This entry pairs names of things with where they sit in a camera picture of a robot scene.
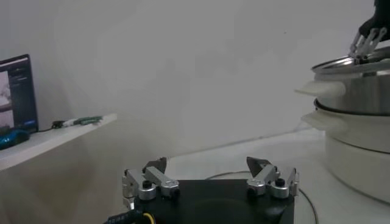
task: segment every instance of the metal bracket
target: metal bracket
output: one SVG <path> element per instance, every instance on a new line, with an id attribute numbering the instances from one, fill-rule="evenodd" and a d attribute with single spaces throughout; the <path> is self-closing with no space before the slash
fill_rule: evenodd
<path id="1" fill-rule="evenodd" d="M 139 197 L 141 200 L 152 200 L 156 197 L 156 185 L 146 180 L 135 169 L 125 170 L 125 175 L 122 177 L 122 194 L 126 201 L 129 201 L 132 196 Z"/>
<path id="2" fill-rule="evenodd" d="M 258 175 L 247 180 L 248 194 L 260 196 L 266 193 L 266 186 L 276 180 L 279 176 L 274 165 L 266 165 Z"/>
<path id="3" fill-rule="evenodd" d="M 295 168 L 290 168 L 271 183 L 271 195 L 275 198 L 288 198 L 289 195 L 297 196 L 299 191 L 299 174 Z"/>
<path id="4" fill-rule="evenodd" d="M 154 166 L 146 168 L 145 178 L 160 186 L 164 197 L 177 198 L 180 195 L 179 182 L 168 178 Z"/>
<path id="5" fill-rule="evenodd" d="M 297 196 L 299 192 L 299 174 L 295 168 L 278 170 L 268 160 L 247 158 L 248 166 L 255 177 L 247 180 L 249 196 L 261 196 L 270 191 L 275 198 Z"/>

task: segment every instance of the laptop screen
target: laptop screen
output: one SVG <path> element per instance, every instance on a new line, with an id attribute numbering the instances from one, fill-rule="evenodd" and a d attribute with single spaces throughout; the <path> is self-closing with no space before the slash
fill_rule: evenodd
<path id="1" fill-rule="evenodd" d="M 0 127 L 38 130 L 29 55 L 0 61 Z"/>

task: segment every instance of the white pot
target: white pot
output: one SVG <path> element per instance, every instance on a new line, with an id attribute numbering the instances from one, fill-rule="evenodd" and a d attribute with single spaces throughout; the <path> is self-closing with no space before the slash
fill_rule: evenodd
<path id="1" fill-rule="evenodd" d="M 318 109 L 302 120 L 342 142 L 390 153 L 390 117 L 360 116 Z"/>
<path id="2" fill-rule="evenodd" d="M 328 165 L 341 181 L 390 203 L 390 154 L 354 147 L 329 136 L 325 148 Z"/>

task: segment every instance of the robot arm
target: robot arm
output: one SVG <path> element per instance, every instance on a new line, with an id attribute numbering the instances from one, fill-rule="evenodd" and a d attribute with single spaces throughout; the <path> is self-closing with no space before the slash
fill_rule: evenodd
<path id="1" fill-rule="evenodd" d="M 350 47 L 349 56 L 355 64 L 368 62 L 367 55 L 372 53 L 379 42 L 390 40 L 390 1 L 375 0 L 375 13 L 360 28 Z"/>
<path id="2" fill-rule="evenodd" d="M 368 38 L 370 31 L 374 28 L 387 28 L 387 30 L 390 30 L 390 1 L 375 0 L 375 8 L 373 17 L 359 28 L 359 33 L 365 38 Z M 390 32 L 383 36 L 380 41 L 386 40 L 390 40 Z"/>

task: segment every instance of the pot handle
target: pot handle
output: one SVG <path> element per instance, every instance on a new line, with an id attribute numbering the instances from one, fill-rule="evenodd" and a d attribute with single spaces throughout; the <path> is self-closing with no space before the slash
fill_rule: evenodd
<path id="1" fill-rule="evenodd" d="M 320 111 L 306 114 L 302 117 L 302 120 L 315 129 L 329 133 L 342 133 L 348 130 L 347 123 L 341 118 Z"/>
<path id="2" fill-rule="evenodd" d="M 311 81 L 295 92 L 314 97 L 334 98 L 343 96 L 346 93 L 346 86 L 338 81 Z"/>

